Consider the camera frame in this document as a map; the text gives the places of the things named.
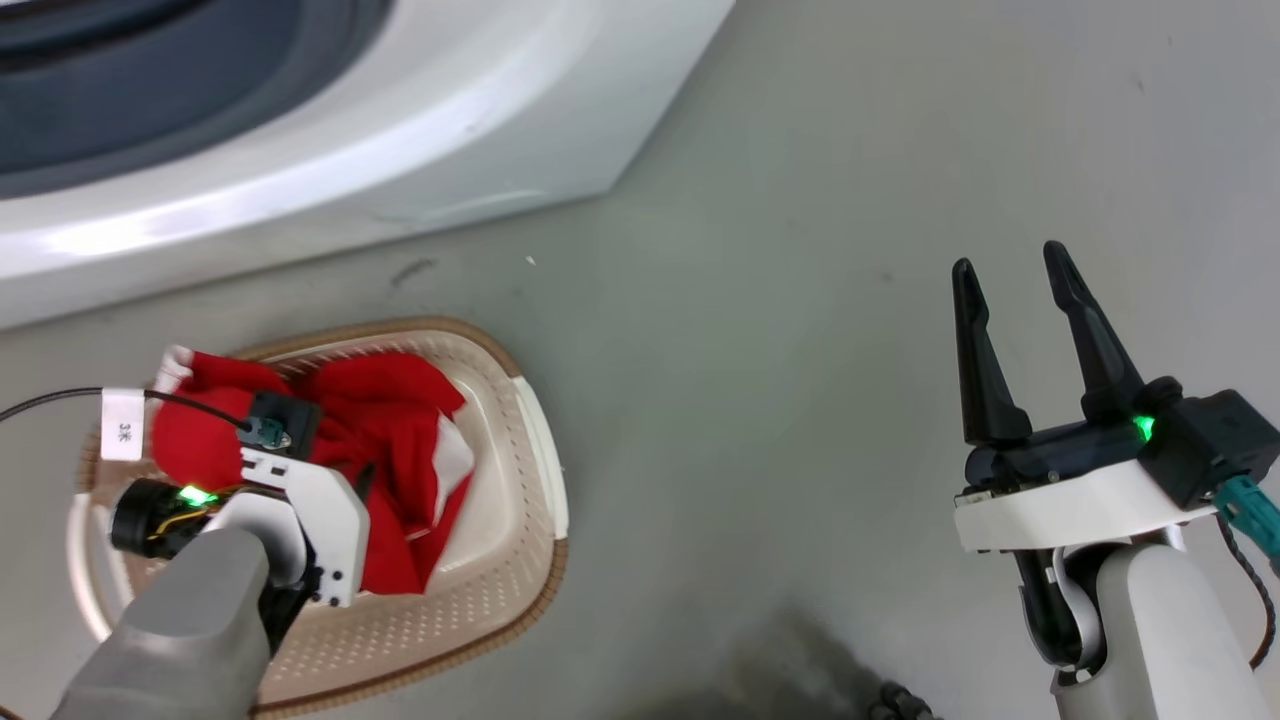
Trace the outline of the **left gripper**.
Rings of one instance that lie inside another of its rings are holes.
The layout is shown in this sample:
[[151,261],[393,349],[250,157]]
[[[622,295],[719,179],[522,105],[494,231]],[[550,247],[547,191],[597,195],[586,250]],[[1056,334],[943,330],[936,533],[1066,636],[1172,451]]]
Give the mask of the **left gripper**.
[[243,530],[265,552],[273,585],[298,583],[310,602],[349,607],[369,546],[362,497],[329,468],[251,447],[239,454],[241,479],[218,492],[134,480],[111,511],[111,547],[168,561],[201,536]]

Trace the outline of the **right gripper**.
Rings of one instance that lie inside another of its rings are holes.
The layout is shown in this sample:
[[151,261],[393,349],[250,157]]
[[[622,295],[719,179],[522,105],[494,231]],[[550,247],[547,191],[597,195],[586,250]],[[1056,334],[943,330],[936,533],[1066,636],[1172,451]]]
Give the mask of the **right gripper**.
[[1076,423],[1033,436],[1010,393],[988,333],[989,307],[972,261],[951,270],[966,488],[954,523],[968,552],[1055,550],[1142,536],[1208,516],[1181,509],[1139,464],[1149,438],[1135,401],[1146,386],[1065,245],[1043,259],[1053,301],[1066,315],[1084,383]]

